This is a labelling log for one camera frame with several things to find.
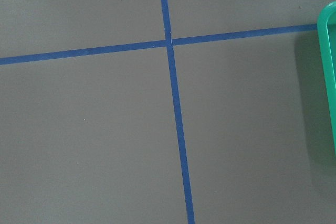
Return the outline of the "long blue tape strip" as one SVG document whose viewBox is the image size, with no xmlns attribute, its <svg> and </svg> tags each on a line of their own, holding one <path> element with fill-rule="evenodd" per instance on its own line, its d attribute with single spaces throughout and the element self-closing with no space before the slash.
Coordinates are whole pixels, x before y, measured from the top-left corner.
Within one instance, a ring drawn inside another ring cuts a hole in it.
<svg viewBox="0 0 336 224">
<path fill-rule="evenodd" d="M 161 0 L 162 7 L 162 16 L 163 16 L 163 26 L 165 33 L 165 46 L 167 52 L 167 60 L 169 64 L 169 74 L 170 74 L 170 83 L 172 91 L 172 100 L 174 108 L 174 118 L 176 125 L 177 133 L 177 142 L 178 142 L 178 151 L 180 156 L 180 165 L 183 181 L 183 191 L 186 207 L 186 216 L 188 223 L 195 223 L 193 199 L 192 199 L 192 190 L 190 182 L 190 174 L 188 168 L 188 159 L 186 151 L 186 143 L 184 136 L 184 126 L 183 126 L 183 117 L 181 111 L 180 103 L 180 94 L 179 94 L 179 85 L 176 71 L 175 63 L 175 54 L 173 47 L 173 40 L 171 35 L 171 22 L 170 22 L 170 13 L 169 13 L 169 2 L 168 0 Z"/>
</svg>

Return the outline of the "crossing blue tape strip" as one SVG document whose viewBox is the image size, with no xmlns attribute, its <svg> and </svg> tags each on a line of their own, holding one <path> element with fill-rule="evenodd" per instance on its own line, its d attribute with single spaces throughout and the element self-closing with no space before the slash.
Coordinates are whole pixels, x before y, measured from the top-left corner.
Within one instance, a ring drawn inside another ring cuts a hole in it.
<svg viewBox="0 0 336 224">
<path fill-rule="evenodd" d="M 287 34 L 287 33 L 298 33 L 298 32 L 314 31 L 314 30 L 317 30 L 317 24 L 265 28 L 265 29 L 256 29 L 256 30 L 237 31 L 237 32 L 232 32 L 232 33 L 174 38 L 171 40 L 171 45 L 172 46 L 190 45 L 190 44 L 198 44 L 198 43 L 204 43 L 204 42 L 214 42 L 214 41 L 222 41 L 222 40 L 260 37 L 260 36 L 269 36 L 269 35 L 278 35 L 278 34 Z M 94 48 L 74 49 L 74 50 L 57 51 L 57 52 L 46 52 L 46 53 L 41 53 L 41 54 L 1 58 L 1 65 L 4 66 L 4 65 L 17 64 L 17 63 L 25 63 L 25 62 L 82 57 L 82 56 L 109 54 L 109 53 L 114 53 L 114 52 L 134 51 L 134 50 L 142 50 L 142 49 L 153 49 L 153 48 L 161 48 L 161 47 L 166 47 L 166 46 L 167 46 L 166 41 L 155 40 L 155 41 L 136 42 L 136 43 L 130 43 L 130 44 L 121 44 L 121 45 L 112 45 L 112 46 L 103 46 L 103 47 L 94 47 Z"/>
</svg>

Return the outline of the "green plastic tray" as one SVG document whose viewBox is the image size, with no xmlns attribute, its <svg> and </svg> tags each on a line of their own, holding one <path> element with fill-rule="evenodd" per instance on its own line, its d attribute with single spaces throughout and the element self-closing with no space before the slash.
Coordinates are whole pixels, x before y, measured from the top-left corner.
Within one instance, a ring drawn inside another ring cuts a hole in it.
<svg viewBox="0 0 336 224">
<path fill-rule="evenodd" d="M 328 97 L 333 142 L 335 142 L 335 1 L 319 14 L 317 31 Z"/>
</svg>

